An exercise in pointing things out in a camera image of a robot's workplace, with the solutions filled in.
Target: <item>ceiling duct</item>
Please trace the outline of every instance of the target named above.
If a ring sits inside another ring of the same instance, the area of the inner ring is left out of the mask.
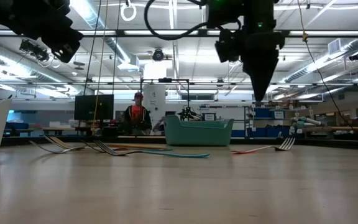
[[[51,82],[72,82],[63,75],[59,75],[56,72],[53,72],[47,68],[43,68],[40,65],[37,65],[33,61],[18,55],[8,49],[5,49],[0,46],[0,66],[4,66],[4,69],[7,69],[8,72],[11,72],[15,75],[35,75],[38,74],[45,79],[51,80]],[[80,86],[73,86],[73,88],[82,94],[84,89]],[[87,95],[93,95],[93,91],[86,89]]]
[[[92,0],[76,0],[71,1],[71,7],[84,19],[84,21],[92,28],[98,30],[105,30],[106,21],[100,16],[98,17],[98,10],[94,6]],[[117,55],[121,65],[118,66],[120,70],[128,72],[139,71],[139,59],[136,55],[129,53],[124,47],[120,46],[113,37],[102,38],[107,46]]]
[[[336,50],[333,50],[332,43],[337,46]],[[300,69],[296,69],[295,72],[292,72],[291,75],[285,77],[282,81],[290,83],[293,80],[316,71],[316,68],[320,69],[337,59],[351,56],[358,51],[358,39],[337,39],[334,42],[331,42],[330,45],[331,46],[327,51],[314,57],[316,64],[310,59]]]

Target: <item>monitor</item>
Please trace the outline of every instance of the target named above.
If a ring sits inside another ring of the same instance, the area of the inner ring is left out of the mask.
[[[96,95],[75,97],[75,120],[93,120],[96,107]],[[114,95],[99,95],[96,119],[114,119]]]

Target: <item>ceiling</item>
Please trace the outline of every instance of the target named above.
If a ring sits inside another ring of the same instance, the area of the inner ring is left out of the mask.
[[[358,0],[334,0],[334,4],[326,8],[325,6],[331,1],[333,0],[311,0],[311,9],[302,9],[303,21],[306,25],[306,29],[358,30],[358,9],[356,9],[356,7],[358,7]],[[131,1],[131,4],[135,4],[137,9],[137,14],[131,21],[124,21],[119,13],[120,7],[118,4],[120,2],[124,4],[125,1],[95,0],[93,1],[93,4],[96,10],[99,9],[100,2],[102,5],[100,17],[107,18],[106,27],[108,29],[146,29],[144,24],[143,6],[147,1]],[[301,0],[300,2],[302,6],[305,6],[306,1]],[[166,8],[150,8],[149,21],[151,26],[154,29],[171,29],[168,0],[156,0],[155,5]],[[174,21],[176,21],[173,26],[174,29],[187,30],[203,21],[203,10],[198,9],[195,6],[196,5],[190,2],[178,0],[177,16],[173,18]],[[299,9],[296,8],[296,0],[281,0],[275,7],[276,10],[274,14],[277,20],[277,29],[301,29],[300,13]],[[345,8],[350,7],[353,7],[354,9],[345,10]],[[126,9],[125,15],[127,17],[130,17],[131,13],[132,9]],[[91,29],[74,9],[71,9],[68,17],[73,20],[72,28],[79,30]],[[229,24],[226,27],[235,29],[237,25]],[[30,55],[24,55],[19,50],[22,39],[24,38],[0,37],[0,46],[33,61],[34,65],[38,66],[35,58]],[[217,39],[217,37],[185,37],[178,40],[179,63],[177,77],[189,78],[195,82],[215,82],[217,78],[225,78],[225,81],[227,82],[249,82],[249,76],[242,72],[241,66],[231,69],[232,67],[228,63],[220,63],[218,55],[214,49],[214,43]],[[328,44],[334,40],[335,38],[309,38],[308,45],[311,53],[318,57],[319,54],[328,50]],[[40,40],[32,40],[32,42],[39,44],[42,47],[46,47]],[[117,42],[131,54],[137,55],[141,65],[152,62],[150,52],[153,52],[156,48],[161,48],[165,55],[170,56],[169,58],[172,58],[173,55],[172,42],[161,40],[156,37],[118,37]],[[54,61],[47,69],[63,75],[74,82],[84,82],[88,71],[88,65],[90,65],[88,77],[94,77],[96,81],[99,75],[102,77],[102,82],[111,82],[113,75],[116,77],[115,82],[139,81],[139,72],[125,72],[117,68],[117,65],[119,65],[120,62],[118,62],[118,60],[114,61],[114,52],[106,44],[104,44],[103,48],[103,44],[104,42],[101,38],[84,38],[81,40],[80,49],[70,63],[61,63],[60,66],[57,67],[59,62]],[[280,61],[272,78],[272,82],[281,82],[285,77],[289,76],[297,69],[310,63],[308,49],[301,38],[287,38],[284,48],[280,50],[279,59]],[[73,64],[74,61],[85,63],[86,65],[83,67],[84,70],[75,70],[74,68],[76,65]],[[50,64],[50,61],[43,63],[44,66],[47,66],[48,64]],[[173,78],[174,71],[172,61],[166,60],[164,61],[164,64],[167,66],[167,76]],[[346,64],[344,60],[341,59],[334,63],[330,63],[326,67],[322,67],[321,71],[324,76],[330,76],[345,70],[348,66],[356,65],[358,65],[358,62],[348,62]],[[312,72],[294,82],[318,82],[318,78],[319,76],[316,76],[316,74]],[[115,86],[115,89],[136,89],[138,87],[138,85],[120,85]],[[106,85],[101,86],[101,88],[111,89],[112,87]],[[237,90],[242,89],[250,90],[252,88],[249,86],[239,86],[237,88]]]

